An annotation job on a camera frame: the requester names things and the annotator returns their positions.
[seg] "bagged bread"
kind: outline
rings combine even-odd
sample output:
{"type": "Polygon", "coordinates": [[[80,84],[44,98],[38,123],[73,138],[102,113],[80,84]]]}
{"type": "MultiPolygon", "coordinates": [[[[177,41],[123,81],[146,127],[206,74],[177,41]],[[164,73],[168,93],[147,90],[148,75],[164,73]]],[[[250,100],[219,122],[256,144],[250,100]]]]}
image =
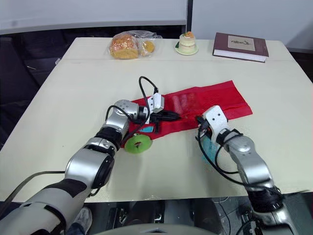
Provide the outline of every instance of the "bagged bread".
{"type": "Polygon", "coordinates": [[[156,44],[162,39],[156,33],[145,30],[132,30],[116,34],[109,46],[110,55],[115,59],[135,59],[150,56],[156,44]]]}
{"type": "Polygon", "coordinates": [[[136,38],[127,33],[113,37],[110,44],[110,54],[116,59],[135,59],[138,57],[136,38]]]}

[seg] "book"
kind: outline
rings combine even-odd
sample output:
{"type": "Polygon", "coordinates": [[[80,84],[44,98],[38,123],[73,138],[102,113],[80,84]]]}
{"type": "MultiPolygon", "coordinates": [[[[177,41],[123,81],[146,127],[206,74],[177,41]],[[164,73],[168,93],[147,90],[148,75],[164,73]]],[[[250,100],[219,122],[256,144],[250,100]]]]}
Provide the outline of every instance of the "book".
{"type": "Polygon", "coordinates": [[[265,62],[268,48],[265,39],[216,33],[213,55],[265,62]]]}

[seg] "white wall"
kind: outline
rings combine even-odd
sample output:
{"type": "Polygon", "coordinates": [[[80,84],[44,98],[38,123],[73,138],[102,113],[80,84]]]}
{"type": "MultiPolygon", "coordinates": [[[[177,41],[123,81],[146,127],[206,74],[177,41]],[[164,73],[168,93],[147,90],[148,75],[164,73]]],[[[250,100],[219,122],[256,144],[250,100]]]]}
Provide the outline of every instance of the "white wall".
{"type": "Polygon", "coordinates": [[[186,24],[186,0],[0,0],[0,34],[162,24],[186,24]]]}
{"type": "Polygon", "coordinates": [[[192,31],[198,39],[224,32],[313,50],[313,0],[194,0],[192,31]]]}

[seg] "cake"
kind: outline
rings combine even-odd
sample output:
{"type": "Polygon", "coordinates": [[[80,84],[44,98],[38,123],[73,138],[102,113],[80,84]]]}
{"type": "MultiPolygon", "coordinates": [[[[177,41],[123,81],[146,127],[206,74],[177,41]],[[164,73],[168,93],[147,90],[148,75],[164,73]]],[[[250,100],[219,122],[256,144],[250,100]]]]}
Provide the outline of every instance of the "cake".
{"type": "Polygon", "coordinates": [[[192,32],[186,32],[179,37],[179,51],[193,53],[196,50],[196,38],[192,32]]]}

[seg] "green disc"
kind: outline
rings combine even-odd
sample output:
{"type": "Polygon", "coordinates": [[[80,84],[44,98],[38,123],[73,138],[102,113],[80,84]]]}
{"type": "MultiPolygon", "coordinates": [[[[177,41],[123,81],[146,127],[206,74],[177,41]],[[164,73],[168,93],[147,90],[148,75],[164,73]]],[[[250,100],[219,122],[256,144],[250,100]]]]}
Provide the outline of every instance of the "green disc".
{"type": "Polygon", "coordinates": [[[127,140],[125,150],[129,153],[142,153],[152,145],[152,140],[146,135],[137,135],[127,140]]]}

